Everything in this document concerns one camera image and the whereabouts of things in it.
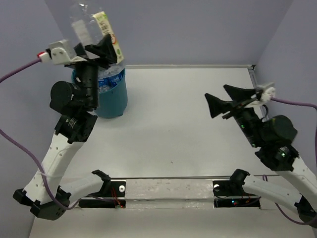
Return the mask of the teal plastic bin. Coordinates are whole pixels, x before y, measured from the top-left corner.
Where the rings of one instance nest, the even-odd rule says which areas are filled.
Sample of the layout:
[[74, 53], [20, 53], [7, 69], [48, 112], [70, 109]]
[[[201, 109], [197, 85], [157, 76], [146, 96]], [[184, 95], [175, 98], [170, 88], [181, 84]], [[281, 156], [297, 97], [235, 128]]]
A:
[[125, 82], [125, 68], [121, 66], [114, 66], [107, 70], [99, 68], [98, 80], [111, 77], [119, 73], [123, 73], [123, 79], [117, 86], [101, 94], [98, 90], [99, 105], [93, 110], [93, 112], [101, 118], [111, 119], [122, 116], [127, 107], [128, 95]]

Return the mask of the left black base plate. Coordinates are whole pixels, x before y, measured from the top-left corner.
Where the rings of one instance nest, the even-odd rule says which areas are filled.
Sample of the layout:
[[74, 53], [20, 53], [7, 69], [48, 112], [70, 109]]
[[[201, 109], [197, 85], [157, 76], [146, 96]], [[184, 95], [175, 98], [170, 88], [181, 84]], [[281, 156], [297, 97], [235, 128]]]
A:
[[126, 207], [126, 180], [114, 179], [106, 191], [84, 197], [78, 203], [80, 208], [123, 209]]

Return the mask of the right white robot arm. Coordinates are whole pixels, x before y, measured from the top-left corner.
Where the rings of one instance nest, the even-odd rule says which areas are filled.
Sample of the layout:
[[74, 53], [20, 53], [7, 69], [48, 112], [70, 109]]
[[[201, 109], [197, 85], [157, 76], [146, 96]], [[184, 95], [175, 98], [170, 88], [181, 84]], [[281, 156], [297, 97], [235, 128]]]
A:
[[294, 189], [285, 189], [265, 178], [257, 179], [245, 170], [236, 169], [229, 180], [214, 187], [213, 194], [217, 199], [254, 194], [274, 202], [278, 208], [285, 207], [297, 214], [300, 218], [298, 225], [316, 228], [317, 177], [292, 146], [298, 131], [287, 116], [263, 120], [255, 113], [256, 107], [266, 107], [268, 102], [278, 100], [274, 84], [253, 89], [224, 85], [224, 89], [230, 101], [205, 94], [211, 117], [234, 118], [249, 144], [259, 149], [255, 155], [260, 162], [286, 179]]

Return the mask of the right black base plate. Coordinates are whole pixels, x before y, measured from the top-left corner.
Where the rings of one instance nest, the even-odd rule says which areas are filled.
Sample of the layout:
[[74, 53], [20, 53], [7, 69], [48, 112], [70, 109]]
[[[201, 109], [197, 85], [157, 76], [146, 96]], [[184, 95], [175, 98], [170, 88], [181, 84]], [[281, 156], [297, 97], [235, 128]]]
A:
[[215, 208], [260, 208], [260, 197], [245, 192], [242, 187], [229, 180], [213, 181]]

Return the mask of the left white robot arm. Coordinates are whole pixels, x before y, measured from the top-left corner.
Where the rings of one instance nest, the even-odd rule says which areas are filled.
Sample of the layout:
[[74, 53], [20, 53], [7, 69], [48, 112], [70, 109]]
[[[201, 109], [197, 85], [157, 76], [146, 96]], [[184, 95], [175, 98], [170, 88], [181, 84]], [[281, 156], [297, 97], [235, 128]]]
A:
[[52, 62], [75, 70], [73, 82], [58, 81], [51, 88], [50, 108], [60, 113], [52, 142], [31, 181], [14, 192], [13, 198], [29, 206], [40, 219], [54, 221], [72, 209], [81, 198], [109, 192], [110, 177], [95, 170], [74, 184], [60, 182], [73, 157], [88, 140], [99, 106], [98, 73], [117, 62], [111, 35], [105, 35], [97, 44], [71, 47], [67, 40], [50, 44], [37, 55], [41, 62]]

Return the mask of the Pocari bottle white cap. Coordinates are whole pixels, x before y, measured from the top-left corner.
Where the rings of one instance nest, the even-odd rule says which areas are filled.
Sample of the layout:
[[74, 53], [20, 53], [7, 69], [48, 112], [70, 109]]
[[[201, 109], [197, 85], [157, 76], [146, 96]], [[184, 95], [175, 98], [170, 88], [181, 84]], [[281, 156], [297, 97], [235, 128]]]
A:
[[99, 84], [99, 93], [100, 94], [101, 93], [105, 93], [105, 92], [109, 91], [112, 88], [112, 86], [109, 83], [107, 78], [99, 79], [98, 80], [98, 84]]

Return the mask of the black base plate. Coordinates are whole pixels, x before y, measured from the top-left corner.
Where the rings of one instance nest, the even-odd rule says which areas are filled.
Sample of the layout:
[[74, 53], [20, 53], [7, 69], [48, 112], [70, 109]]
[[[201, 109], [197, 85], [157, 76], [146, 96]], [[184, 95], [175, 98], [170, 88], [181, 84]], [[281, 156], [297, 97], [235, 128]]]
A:
[[260, 208], [260, 197], [245, 192], [242, 187], [229, 180], [213, 181], [215, 208]]
[[78, 203], [80, 208], [123, 209], [126, 207], [126, 180], [114, 179], [106, 191], [84, 197]]

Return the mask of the clear bottle beige label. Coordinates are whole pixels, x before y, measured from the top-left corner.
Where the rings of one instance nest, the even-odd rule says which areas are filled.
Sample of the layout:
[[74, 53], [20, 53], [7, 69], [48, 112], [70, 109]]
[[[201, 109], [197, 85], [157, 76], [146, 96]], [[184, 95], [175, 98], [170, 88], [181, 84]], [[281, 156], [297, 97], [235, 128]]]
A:
[[107, 14], [92, 0], [75, 0], [70, 7], [70, 21], [82, 46], [97, 45], [106, 35], [110, 35], [111, 46], [117, 62], [110, 69], [125, 67], [125, 59]]

